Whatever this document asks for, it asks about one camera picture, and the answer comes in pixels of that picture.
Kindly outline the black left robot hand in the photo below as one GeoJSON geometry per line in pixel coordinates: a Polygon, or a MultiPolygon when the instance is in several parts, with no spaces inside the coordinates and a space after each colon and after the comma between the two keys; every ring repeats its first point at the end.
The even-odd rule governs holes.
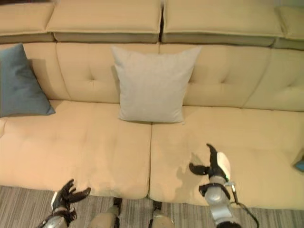
{"type": "Polygon", "coordinates": [[[52,211],[70,210],[71,204],[84,200],[90,193],[90,187],[76,192],[74,179],[71,179],[59,191],[54,193],[51,201],[52,211]]]}

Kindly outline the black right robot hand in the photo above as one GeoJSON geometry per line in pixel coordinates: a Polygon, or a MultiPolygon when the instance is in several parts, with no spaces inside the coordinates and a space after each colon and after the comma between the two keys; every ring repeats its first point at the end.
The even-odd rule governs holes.
{"type": "Polygon", "coordinates": [[[210,166],[189,164],[190,171],[195,175],[208,175],[209,178],[213,176],[222,177],[226,182],[231,176],[231,166],[227,156],[223,152],[218,152],[210,143],[206,144],[210,152],[210,166]]]}

